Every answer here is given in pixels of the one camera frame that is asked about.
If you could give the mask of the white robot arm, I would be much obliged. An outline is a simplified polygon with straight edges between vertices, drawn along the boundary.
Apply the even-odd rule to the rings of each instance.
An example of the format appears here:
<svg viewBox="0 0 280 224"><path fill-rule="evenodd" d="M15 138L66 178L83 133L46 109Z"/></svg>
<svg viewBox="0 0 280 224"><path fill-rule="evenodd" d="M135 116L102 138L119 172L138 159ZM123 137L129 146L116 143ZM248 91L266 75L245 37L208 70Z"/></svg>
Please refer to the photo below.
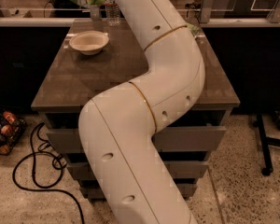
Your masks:
<svg viewBox="0 0 280 224"><path fill-rule="evenodd" d="M205 80L202 54L169 0L115 1L148 70L84 105L81 144L118 224L197 224L152 137L198 100Z"/></svg>

